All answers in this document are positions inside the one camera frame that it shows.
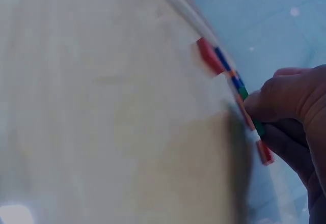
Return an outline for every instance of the finger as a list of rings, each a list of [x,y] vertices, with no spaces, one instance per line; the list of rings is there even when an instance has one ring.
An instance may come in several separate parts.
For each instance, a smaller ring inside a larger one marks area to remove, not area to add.
[[[277,77],[277,76],[281,76],[281,75],[298,75],[298,74],[302,74],[305,73],[307,71],[311,70],[311,68],[282,68],[277,70],[273,77]]]
[[[299,121],[295,119],[282,119],[273,122],[272,125],[289,136],[293,141],[298,142],[305,148],[308,148],[306,133]]]
[[[272,125],[267,124],[265,131],[263,141],[299,175],[303,184],[307,186],[309,177],[314,171],[309,150]]]
[[[248,114],[262,122],[296,118],[296,105],[301,97],[299,75],[277,76],[269,79],[260,91],[255,91],[244,101]]]

